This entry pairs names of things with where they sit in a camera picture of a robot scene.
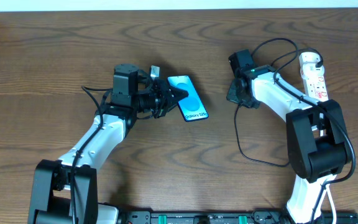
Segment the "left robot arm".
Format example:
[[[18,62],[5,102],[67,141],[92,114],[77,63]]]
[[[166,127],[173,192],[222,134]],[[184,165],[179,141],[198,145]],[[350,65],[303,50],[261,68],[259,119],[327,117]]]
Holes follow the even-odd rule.
[[[103,93],[94,102],[91,127],[75,146],[35,168],[28,223],[120,223],[119,209],[98,201],[98,171],[128,135],[138,113],[163,117],[188,96],[128,63],[114,67],[113,86]]]

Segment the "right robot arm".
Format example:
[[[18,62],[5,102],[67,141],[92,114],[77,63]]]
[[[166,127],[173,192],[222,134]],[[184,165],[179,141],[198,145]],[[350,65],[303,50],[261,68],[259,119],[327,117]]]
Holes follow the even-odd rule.
[[[328,188],[349,179],[356,168],[339,103],[302,93],[270,65],[247,62],[232,66],[232,71],[228,101],[246,108],[263,103],[286,124],[288,165],[296,179],[280,223],[323,222],[321,206]]]

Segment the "blue Galaxy smartphone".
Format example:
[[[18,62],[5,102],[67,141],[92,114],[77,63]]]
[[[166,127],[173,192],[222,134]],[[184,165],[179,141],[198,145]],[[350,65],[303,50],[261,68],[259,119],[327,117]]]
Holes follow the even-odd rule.
[[[178,102],[178,107],[186,122],[209,118],[209,114],[189,76],[168,77],[168,82],[171,86],[188,92],[188,96]]]

